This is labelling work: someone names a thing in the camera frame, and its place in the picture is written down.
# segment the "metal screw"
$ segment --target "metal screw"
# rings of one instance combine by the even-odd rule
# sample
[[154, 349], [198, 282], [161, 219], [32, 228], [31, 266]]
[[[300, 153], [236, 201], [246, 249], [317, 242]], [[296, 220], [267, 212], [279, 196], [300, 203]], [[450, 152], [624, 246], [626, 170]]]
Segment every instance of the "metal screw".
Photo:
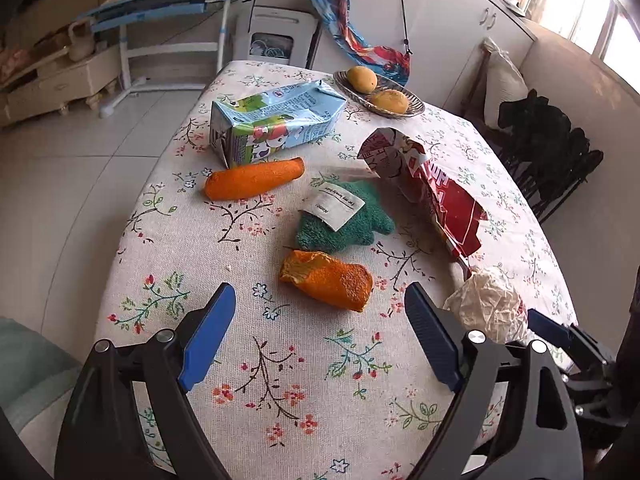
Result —
[[546, 352], [546, 343], [544, 341], [540, 341], [540, 339], [536, 339], [531, 342], [531, 348], [533, 348], [534, 352], [543, 354]]
[[486, 336], [479, 330], [472, 330], [469, 332], [467, 337], [469, 338], [469, 341], [476, 344], [484, 343], [486, 341]]
[[106, 352], [109, 349], [110, 343], [107, 339], [100, 339], [95, 345], [94, 349], [98, 353]]
[[161, 343], [168, 343], [174, 338], [174, 331], [165, 328], [156, 334], [156, 339]]

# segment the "desk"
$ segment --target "desk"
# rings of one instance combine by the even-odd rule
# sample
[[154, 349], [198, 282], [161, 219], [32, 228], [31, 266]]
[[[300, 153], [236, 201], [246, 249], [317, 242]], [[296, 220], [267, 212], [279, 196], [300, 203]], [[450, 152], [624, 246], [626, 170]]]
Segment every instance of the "desk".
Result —
[[[188, 397], [231, 478], [406, 478], [452, 393], [433, 375], [409, 324], [404, 288], [418, 281], [442, 306], [456, 283], [444, 243], [424, 214], [356, 158], [364, 139], [380, 126], [419, 127], [431, 157], [487, 212], [478, 229], [482, 247], [470, 263], [498, 265], [528, 308], [558, 322], [575, 322], [574, 308], [542, 229], [494, 152], [468, 121], [428, 104], [420, 116], [392, 120], [348, 101], [332, 134], [274, 154], [301, 156], [302, 177], [250, 200], [209, 202], [203, 184], [223, 169], [209, 146], [212, 102], [306, 78], [333, 82], [328, 74], [255, 61], [233, 61], [218, 74], [158, 160], [124, 226], [95, 338], [118, 346], [145, 342], [203, 307], [221, 282], [230, 283], [236, 316], [206, 378]], [[376, 233], [372, 246], [335, 255], [373, 275], [362, 314], [319, 303], [277, 279], [302, 200], [338, 178], [370, 179], [396, 222], [393, 233]], [[552, 354], [568, 364], [562, 351]], [[136, 397], [150, 452], [166, 466], [145, 391], [136, 390]], [[495, 433], [503, 401], [498, 387], [480, 442]]]
[[[210, 10], [211, 6], [223, 4], [222, 23], [218, 42], [171, 43], [128, 48], [127, 25], [151, 20], [162, 20], [171, 16], [200, 14]], [[120, 63], [122, 65], [122, 92], [100, 107], [100, 116], [113, 114], [115, 107], [132, 92], [153, 92], [165, 90], [202, 90], [205, 85], [195, 83], [147, 84], [145, 77], [131, 81], [129, 59], [155, 54], [175, 54], [179, 52], [216, 52], [218, 63], [216, 72], [222, 70], [222, 60], [226, 37], [226, 21], [231, 0], [119, 0], [97, 7], [84, 13], [80, 18], [91, 16], [95, 23], [92, 32], [100, 32], [110, 28], [120, 30]]]

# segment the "shriveled carrot piece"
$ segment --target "shriveled carrot piece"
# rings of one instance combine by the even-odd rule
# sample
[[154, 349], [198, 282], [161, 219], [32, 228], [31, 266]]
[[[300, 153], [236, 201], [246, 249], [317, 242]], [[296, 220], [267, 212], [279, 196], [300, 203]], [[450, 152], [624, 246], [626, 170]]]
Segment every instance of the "shriveled carrot piece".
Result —
[[291, 251], [280, 267], [280, 280], [338, 308], [362, 312], [373, 278], [357, 264], [345, 264], [319, 251]]
[[205, 182], [204, 193], [210, 200], [251, 198], [295, 180], [303, 173], [305, 163], [300, 157], [247, 164], [211, 173]]

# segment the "green plush toy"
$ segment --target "green plush toy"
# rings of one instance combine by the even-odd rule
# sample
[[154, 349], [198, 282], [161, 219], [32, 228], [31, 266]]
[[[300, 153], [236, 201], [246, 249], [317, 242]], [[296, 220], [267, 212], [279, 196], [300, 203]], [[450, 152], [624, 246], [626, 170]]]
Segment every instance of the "green plush toy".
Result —
[[301, 212], [296, 243], [304, 251], [335, 253], [350, 245], [371, 245], [373, 231], [388, 235], [396, 228], [394, 221], [378, 203], [376, 190], [365, 181], [332, 182], [364, 200], [365, 204], [337, 231], [333, 231], [317, 216]]

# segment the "white bag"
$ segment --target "white bag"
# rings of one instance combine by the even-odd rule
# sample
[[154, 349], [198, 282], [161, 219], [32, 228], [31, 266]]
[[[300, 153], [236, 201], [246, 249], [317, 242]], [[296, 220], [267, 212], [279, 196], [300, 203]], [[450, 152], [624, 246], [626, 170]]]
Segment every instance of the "white bag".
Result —
[[484, 47], [491, 56], [486, 72], [486, 96], [484, 98], [484, 124], [499, 130], [500, 104], [505, 101], [520, 101], [527, 96], [527, 85], [518, 69], [491, 38], [484, 38]]
[[500, 344], [523, 340], [527, 333], [527, 309], [497, 267], [472, 269], [471, 277], [447, 298], [443, 309], [452, 311], [467, 330], [481, 330]]

